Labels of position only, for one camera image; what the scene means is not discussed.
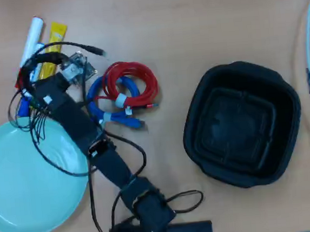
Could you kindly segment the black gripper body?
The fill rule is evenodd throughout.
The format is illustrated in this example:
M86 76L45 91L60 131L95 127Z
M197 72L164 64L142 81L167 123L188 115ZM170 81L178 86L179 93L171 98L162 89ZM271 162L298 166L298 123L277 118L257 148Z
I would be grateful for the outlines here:
M34 99L41 107L61 106L67 100L70 83L62 74L55 74L33 84Z

